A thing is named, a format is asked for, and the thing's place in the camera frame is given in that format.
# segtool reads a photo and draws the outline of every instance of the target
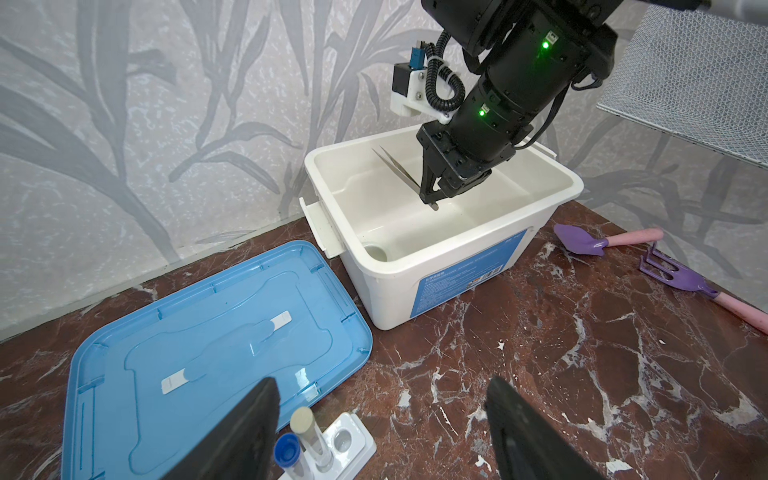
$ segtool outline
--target test tube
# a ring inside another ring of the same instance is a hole
[[[310,465],[301,453],[299,437],[286,433],[275,443],[275,462],[286,471],[293,480],[314,480]]]
[[[297,434],[307,453],[317,464],[321,472],[333,463],[333,453],[328,448],[320,427],[315,422],[315,415],[307,407],[298,408],[290,417],[290,429]]]

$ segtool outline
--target white plastic bin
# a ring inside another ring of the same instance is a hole
[[[341,255],[373,324],[388,330],[515,264],[554,209],[584,184],[539,144],[479,186],[425,205],[372,150],[421,181],[419,125],[311,151],[319,201],[300,204],[321,250]]]

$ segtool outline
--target marble table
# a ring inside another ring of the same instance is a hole
[[[553,220],[621,232],[575,202]],[[358,478],[498,478],[482,409],[493,375],[608,478],[768,469],[768,337],[640,273],[641,248],[574,257],[551,225],[474,291],[386,332],[371,325],[368,363],[314,408],[321,426],[353,411],[372,433],[378,451]],[[313,241],[305,220],[0,344],[0,478],[59,477],[69,363],[88,335],[295,239]],[[339,259],[330,265],[364,312]]]

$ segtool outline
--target bin handle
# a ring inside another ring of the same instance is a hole
[[[317,246],[326,254],[326,258],[330,260],[343,253],[346,250],[344,242],[339,238],[333,222],[328,218],[320,202],[307,205],[304,198],[299,197],[299,205],[304,212],[307,223],[310,224],[310,230],[315,236]]]

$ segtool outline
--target metal tweezers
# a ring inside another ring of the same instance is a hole
[[[401,165],[401,164],[400,164],[400,163],[399,163],[397,160],[395,160],[394,158],[392,158],[392,155],[390,155],[390,154],[389,154],[389,152],[388,152],[387,150],[385,150],[385,149],[384,149],[384,147],[382,147],[382,146],[380,146],[380,145],[379,145],[379,148],[381,148],[381,149],[382,149],[382,151],[383,151],[383,152],[386,154],[386,156],[389,158],[389,161],[387,161],[387,159],[386,159],[386,158],[384,158],[384,157],[383,157],[383,156],[382,156],[382,155],[381,155],[379,152],[377,152],[377,151],[376,151],[376,149],[374,149],[373,147],[371,147],[371,150],[373,150],[373,153],[374,153],[374,154],[376,154],[376,156],[377,156],[377,157],[379,157],[379,158],[381,158],[381,159],[382,159],[382,162],[384,162],[384,164],[385,164],[387,167],[389,167],[389,169],[390,169],[390,170],[391,170],[391,171],[392,171],[392,172],[393,172],[395,175],[397,175],[397,177],[398,177],[400,180],[402,180],[403,182],[405,182],[405,184],[406,184],[406,185],[408,185],[409,187],[411,187],[411,190],[415,191],[415,192],[416,192],[416,195],[419,195],[419,191],[420,191],[421,189],[420,189],[420,187],[419,187],[419,184],[417,184],[417,183],[416,183],[416,180],[413,180],[413,177],[411,177],[411,175],[408,173],[408,171],[407,171],[405,168],[403,168],[403,167],[402,167],[402,165]],[[431,207],[431,208],[432,208],[434,211],[437,211],[437,210],[438,210],[438,208],[439,208],[439,207],[437,206],[437,204],[435,204],[435,203],[429,204],[429,206],[430,206],[430,207]]]

